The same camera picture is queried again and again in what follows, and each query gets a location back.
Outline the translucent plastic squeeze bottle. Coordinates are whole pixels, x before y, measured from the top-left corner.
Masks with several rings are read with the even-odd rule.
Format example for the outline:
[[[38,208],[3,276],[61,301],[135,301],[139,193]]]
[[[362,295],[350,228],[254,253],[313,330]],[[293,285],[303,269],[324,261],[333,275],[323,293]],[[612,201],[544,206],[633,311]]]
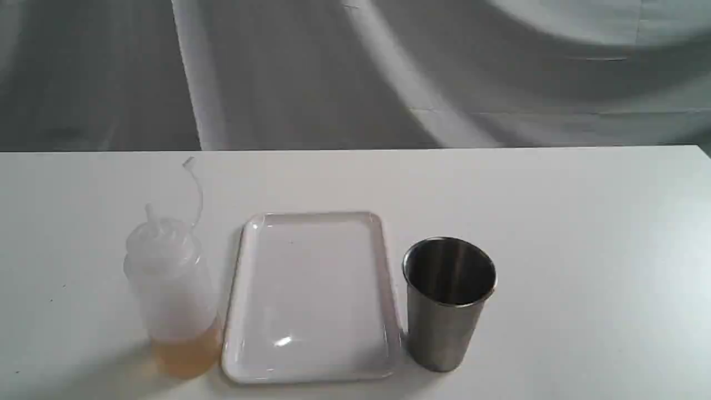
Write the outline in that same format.
[[[182,164],[197,190],[193,220],[159,216],[147,203],[145,221],[127,237],[123,263],[158,367],[176,379],[205,374],[223,349],[219,295],[194,232],[203,212],[194,164],[193,157]]]

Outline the stainless steel cup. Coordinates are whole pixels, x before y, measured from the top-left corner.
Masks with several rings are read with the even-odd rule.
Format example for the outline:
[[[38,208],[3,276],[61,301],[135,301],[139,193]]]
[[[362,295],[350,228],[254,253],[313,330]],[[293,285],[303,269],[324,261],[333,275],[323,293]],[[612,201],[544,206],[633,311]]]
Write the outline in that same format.
[[[448,373],[462,364],[483,307],[495,291],[496,268],[482,249],[454,237],[431,237],[404,255],[406,346],[424,369]]]

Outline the white rectangular plastic tray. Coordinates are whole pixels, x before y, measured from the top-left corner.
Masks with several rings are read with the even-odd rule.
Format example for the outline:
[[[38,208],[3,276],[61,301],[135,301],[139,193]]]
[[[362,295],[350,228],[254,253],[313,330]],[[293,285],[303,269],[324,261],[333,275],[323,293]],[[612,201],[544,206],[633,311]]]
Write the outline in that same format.
[[[224,327],[229,380],[384,379],[401,343],[378,215],[262,213],[244,224]]]

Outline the grey fabric backdrop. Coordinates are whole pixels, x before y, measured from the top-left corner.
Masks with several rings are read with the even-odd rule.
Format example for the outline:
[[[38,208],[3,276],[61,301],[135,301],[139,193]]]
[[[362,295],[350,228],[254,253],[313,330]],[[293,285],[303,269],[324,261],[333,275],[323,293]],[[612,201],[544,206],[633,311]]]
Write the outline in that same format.
[[[695,144],[708,1],[3,1],[2,151]]]

